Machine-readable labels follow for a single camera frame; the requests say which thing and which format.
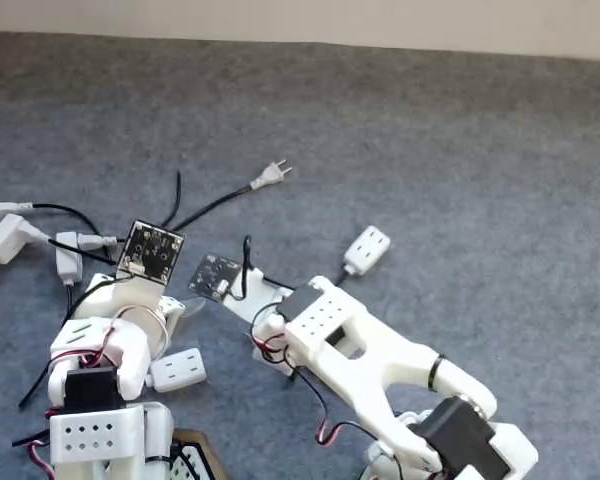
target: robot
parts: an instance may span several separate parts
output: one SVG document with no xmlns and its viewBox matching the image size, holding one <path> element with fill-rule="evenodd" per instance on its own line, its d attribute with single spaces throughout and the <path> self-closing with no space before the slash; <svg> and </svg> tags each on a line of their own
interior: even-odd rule
<svg viewBox="0 0 600 480">
<path fill-rule="evenodd" d="M 353 408 L 357 426 L 376 439 L 362 478 L 520 480 L 538 461 L 520 429 L 491 421 L 497 401 L 487 387 L 325 277 L 291 289 L 269 281 L 246 255 L 241 265 L 209 254 L 190 289 L 251 324 L 255 359 L 289 376 L 305 367 Z M 385 390 L 400 383 L 446 398 L 433 410 L 396 417 Z M 328 435 L 324 427 L 316 439 L 327 445 L 340 426 Z"/>
<path fill-rule="evenodd" d="M 185 310 L 163 296 L 183 240 L 136 221 L 115 274 L 93 277 L 53 341 L 53 478 L 166 480 L 185 478 L 185 467 L 193 467 L 192 478 L 215 478 L 192 445 L 187 455 L 184 447 L 176 452 L 182 468 L 172 468 L 171 412 L 158 402 L 133 403 L 145 384 L 166 392 L 206 379 L 198 349 L 163 357 Z"/>
</svg>

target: white bracket with holes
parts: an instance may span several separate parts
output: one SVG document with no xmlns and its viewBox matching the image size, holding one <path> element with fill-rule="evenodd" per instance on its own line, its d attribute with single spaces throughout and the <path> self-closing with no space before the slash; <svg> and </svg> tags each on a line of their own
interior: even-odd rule
<svg viewBox="0 0 600 480">
<path fill-rule="evenodd" d="M 79 349 L 98 350 L 106 332 L 113 325 L 105 353 L 118 365 L 118 391 L 125 400 L 134 400 L 144 386 L 144 379 L 151 363 L 147 335 L 137 325 L 126 320 L 111 318 L 87 318 L 69 320 L 51 344 L 51 358 Z M 67 373 L 78 368 L 78 357 L 61 358 L 51 365 L 49 375 L 49 398 L 52 405 L 64 405 L 64 383 Z"/>
<path fill-rule="evenodd" d="M 364 275 L 389 249 L 391 239 L 370 225 L 344 254 L 344 268 L 351 275 Z"/>
<path fill-rule="evenodd" d="M 305 365 L 348 403 L 388 455 L 411 468 L 441 470 L 438 453 L 395 418 L 385 393 L 393 384 L 426 388 L 439 354 L 392 330 L 327 278 L 315 277 L 309 285 L 322 295 L 285 326 L 290 362 Z M 361 356 L 349 358 L 327 341 L 338 328 Z M 448 360 L 440 363 L 433 385 L 447 395 L 466 395 L 487 418 L 495 413 L 493 394 Z"/>
<path fill-rule="evenodd" d="M 213 478 L 213 474 L 207 470 L 207 465 L 205 465 L 202 456 L 196 447 L 184 447 L 182 453 L 187 457 L 187 460 L 191 463 L 191 466 L 196 471 L 200 480 L 211 480 Z M 191 475 L 191 472 L 189 472 L 189 469 L 182 459 L 177 458 L 173 462 L 169 478 L 170 480 L 193 480 L 194 477 Z"/>
<path fill-rule="evenodd" d="M 91 464 L 110 461 L 110 478 L 120 470 L 125 478 L 142 478 L 144 468 L 144 409 L 137 405 L 121 410 L 55 415 L 49 421 L 51 462 L 56 465 L 56 477 L 75 478 L 83 470 L 76 463 Z M 57 472 L 72 472 L 58 476 Z"/>
<path fill-rule="evenodd" d="M 147 375 L 147 386 L 157 392 L 170 392 L 188 387 L 207 379 L 200 350 L 190 348 L 161 358 L 151 364 Z"/>
</svg>

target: gray carpet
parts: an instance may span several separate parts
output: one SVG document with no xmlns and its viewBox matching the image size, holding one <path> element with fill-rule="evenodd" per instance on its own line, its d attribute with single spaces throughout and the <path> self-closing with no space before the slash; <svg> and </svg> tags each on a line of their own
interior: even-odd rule
<svg viewBox="0 0 600 480">
<path fill-rule="evenodd" d="M 202 256 L 239 258 L 246 233 L 275 278 L 333 276 L 373 223 L 392 249 L 345 288 L 492 389 L 540 451 L 528 478 L 600 479 L 600 63 L 0 34 L 0 200 L 70 204 L 124 235 L 166 215 L 177 168 L 184 215 L 285 157 L 287 184 L 187 230 L 168 292 L 188 298 Z M 64 307 L 52 251 L 0 268 L 0 478 L 42 478 L 9 444 L 45 425 L 44 391 L 16 403 Z M 208 432 L 236 479 L 354 479 L 368 440 L 319 447 L 311 392 L 250 361 L 245 327 L 217 305 L 188 320 L 174 348 L 200 347 L 209 382 L 146 398 Z"/>
</svg>

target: white plastic bracket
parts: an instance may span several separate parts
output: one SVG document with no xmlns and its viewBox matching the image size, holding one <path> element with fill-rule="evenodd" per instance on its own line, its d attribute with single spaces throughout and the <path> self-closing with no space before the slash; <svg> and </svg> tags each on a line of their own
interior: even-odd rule
<svg viewBox="0 0 600 480">
<path fill-rule="evenodd" d="M 399 335 L 327 278 L 315 277 L 309 285 L 321 296 L 285 326 L 290 362 L 306 365 L 334 390 L 403 465 L 439 471 L 437 452 L 395 418 L 385 393 L 400 383 L 426 388 L 439 354 Z M 350 359 L 327 341 L 338 328 L 362 356 Z M 447 395 L 465 394 L 487 418 L 496 411 L 493 394 L 447 360 L 440 364 L 434 385 Z"/>
<path fill-rule="evenodd" d="M 145 375 L 151 363 L 147 336 L 137 325 L 122 319 L 87 318 L 69 320 L 51 344 L 51 358 L 71 350 L 99 350 L 113 325 L 105 353 L 118 364 L 118 391 L 125 400 L 134 400 L 142 392 Z M 51 365 L 49 398 L 54 406 L 64 405 L 64 383 L 67 373 L 78 367 L 76 357 L 66 357 Z"/>
</svg>

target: power cord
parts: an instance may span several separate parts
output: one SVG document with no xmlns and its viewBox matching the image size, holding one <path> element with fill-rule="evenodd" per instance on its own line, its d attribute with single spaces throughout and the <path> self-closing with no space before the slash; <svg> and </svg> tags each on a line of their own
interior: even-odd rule
<svg viewBox="0 0 600 480">
<path fill-rule="evenodd" d="M 91 252 L 89 252 L 87 250 L 83 250 L 81 248 L 72 247 L 71 245 L 67 245 L 66 243 L 59 242 L 57 240 L 54 240 L 53 238 L 49 238 L 47 240 L 47 243 L 49 243 L 50 245 L 53 245 L 54 247 L 61 248 L 62 250 L 67 250 L 69 252 L 77 253 L 79 255 L 82 255 L 83 257 L 91 258 L 92 260 L 96 260 L 98 262 L 101 262 L 101 263 L 104 263 L 107 265 L 113 266 L 113 265 L 117 264 L 117 262 L 112 260 L 110 256 L 108 258 L 101 257 L 100 255 L 96 255 L 95 253 L 91 253 Z"/>
<path fill-rule="evenodd" d="M 59 210 L 62 212 L 70 213 L 71 215 L 82 220 L 82 222 L 85 225 L 87 225 L 95 235 L 101 236 L 100 231 L 95 226 L 95 224 L 89 219 L 89 217 L 87 217 L 81 211 L 76 210 L 75 208 L 67 207 L 66 205 L 60 205 L 57 203 L 33 203 L 32 207 L 36 209 Z M 102 252 L 109 260 L 111 260 L 111 253 L 109 252 L 109 249 L 107 247 L 102 247 Z"/>
<path fill-rule="evenodd" d="M 172 230 L 174 230 L 176 232 L 179 230 L 182 230 L 183 228 L 191 225 L 193 222 L 198 220 L 203 215 L 209 213 L 214 208 L 219 207 L 223 203 L 227 203 L 228 201 L 233 200 L 234 198 L 240 197 L 241 195 L 244 195 L 246 193 L 253 192 L 260 188 L 266 187 L 267 185 L 274 185 L 276 183 L 283 182 L 285 179 L 285 175 L 290 173 L 292 170 L 292 168 L 287 168 L 285 170 L 280 169 L 280 167 L 283 166 L 286 162 L 287 162 L 286 160 L 282 160 L 281 162 L 278 162 L 278 163 L 273 162 L 273 163 L 269 164 L 269 166 L 267 166 L 267 168 L 265 168 L 262 171 L 260 176 L 258 178 L 256 178 L 255 180 L 253 180 L 251 183 L 249 183 L 248 185 L 245 185 L 244 187 L 239 188 L 238 190 L 235 190 L 223 197 L 220 197 L 219 199 L 214 200 L 210 204 L 202 207 L 201 209 L 197 210 L 196 212 L 194 212 L 193 214 L 191 214 L 190 216 L 188 216 L 187 218 L 182 220 L 180 223 L 178 223 L 175 227 L 172 228 Z"/>
<path fill-rule="evenodd" d="M 180 209 L 181 197 L 182 197 L 182 174 L 180 173 L 180 170 L 178 170 L 176 172 L 176 198 L 173 202 L 173 208 L 171 209 L 171 212 L 169 213 L 169 215 L 167 215 L 167 218 L 165 218 L 160 223 L 161 227 L 164 228 L 167 225 L 169 225 L 169 223 L 171 223 L 171 220 L 173 220 L 173 218 L 176 216 L 176 213 L 178 213 L 178 210 Z"/>
</svg>

